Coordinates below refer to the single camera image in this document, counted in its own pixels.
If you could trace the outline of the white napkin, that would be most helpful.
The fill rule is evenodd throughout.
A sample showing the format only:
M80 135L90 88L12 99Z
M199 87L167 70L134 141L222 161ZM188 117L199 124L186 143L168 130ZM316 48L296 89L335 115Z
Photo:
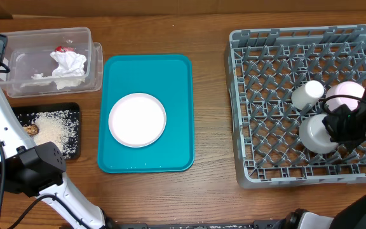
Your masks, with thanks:
M85 55L74 51L50 53L50 57L57 62L58 67L52 71L51 76L36 73L31 78L33 83L23 83L20 87L47 86L55 83L57 90L65 87L77 87L85 82L84 66L87 58Z

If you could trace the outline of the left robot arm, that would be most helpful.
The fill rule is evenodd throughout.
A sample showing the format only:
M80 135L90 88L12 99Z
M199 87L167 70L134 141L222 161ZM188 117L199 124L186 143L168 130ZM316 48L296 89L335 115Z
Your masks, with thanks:
M0 68L8 38L0 34ZM89 202L66 174L66 162L52 142L37 145L17 120L0 87L0 226L4 193L33 197L16 227L40 201L52 207L73 228L112 228L113 221Z

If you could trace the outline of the large white plate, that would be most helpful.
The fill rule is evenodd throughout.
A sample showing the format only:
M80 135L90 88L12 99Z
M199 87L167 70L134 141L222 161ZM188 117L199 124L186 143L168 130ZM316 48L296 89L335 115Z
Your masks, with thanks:
M167 122L162 103L145 93L128 94L113 105L108 127L117 142L129 148L143 148L157 141Z

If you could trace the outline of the brown food scrap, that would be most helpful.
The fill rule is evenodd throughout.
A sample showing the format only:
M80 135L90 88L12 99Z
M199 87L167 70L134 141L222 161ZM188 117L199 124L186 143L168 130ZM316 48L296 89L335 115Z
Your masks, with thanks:
M39 127L36 124L26 125L24 126L24 130L31 137L34 137L39 133Z

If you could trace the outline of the red snack wrapper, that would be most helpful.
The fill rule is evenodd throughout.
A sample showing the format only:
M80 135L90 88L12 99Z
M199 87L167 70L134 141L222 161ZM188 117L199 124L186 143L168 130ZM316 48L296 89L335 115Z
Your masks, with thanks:
M71 47L58 46L58 47L55 48L55 51L64 53L64 52L73 52L74 49L71 48Z

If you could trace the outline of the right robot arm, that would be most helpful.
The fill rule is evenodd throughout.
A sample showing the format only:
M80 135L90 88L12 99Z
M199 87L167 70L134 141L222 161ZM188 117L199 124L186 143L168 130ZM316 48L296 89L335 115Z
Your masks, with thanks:
M361 98L352 95L333 95L323 100L326 112L322 123L330 141L355 149L366 141L366 87ZM366 194L330 218L305 209L296 209L273 228L366 228Z

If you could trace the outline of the small white plate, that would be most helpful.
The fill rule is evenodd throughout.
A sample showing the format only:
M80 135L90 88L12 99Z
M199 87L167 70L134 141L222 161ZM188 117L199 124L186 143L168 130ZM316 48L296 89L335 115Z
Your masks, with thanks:
M362 87L360 84L352 82L352 81L345 81L338 85L335 85L331 87L327 93L326 97L328 98L333 95L351 95L353 97L359 97L362 98L364 94L364 87ZM344 98L344 97L338 97L331 100L328 100L326 102L328 109L330 111L335 110L339 106L345 104L349 107L351 111L355 110L358 107L358 101L354 99Z

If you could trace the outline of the rice leftovers pile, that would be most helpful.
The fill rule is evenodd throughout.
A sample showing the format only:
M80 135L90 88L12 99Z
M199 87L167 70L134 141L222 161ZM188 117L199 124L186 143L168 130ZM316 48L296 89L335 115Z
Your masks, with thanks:
M80 154L80 112L67 110L44 112L17 112L17 119L24 127L36 124L38 135L32 137L37 145L53 142L66 160L76 159Z

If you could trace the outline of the grey metal bowl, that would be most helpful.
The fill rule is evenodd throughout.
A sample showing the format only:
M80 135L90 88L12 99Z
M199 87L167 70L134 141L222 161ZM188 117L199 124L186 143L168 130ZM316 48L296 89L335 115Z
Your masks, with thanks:
M327 154L334 151L338 144L330 141L323 124L326 114L317 114L306 118L299 126L299 138L301 143L310 151L318 154Z

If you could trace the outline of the white paper cup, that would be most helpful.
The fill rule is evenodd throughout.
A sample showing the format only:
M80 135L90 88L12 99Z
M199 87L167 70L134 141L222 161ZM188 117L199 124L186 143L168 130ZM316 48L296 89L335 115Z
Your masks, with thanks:
M299 110L302 110L307 104L315 105L323 96L324 91L324 86L319 81L308 81L293 91L292 104Z

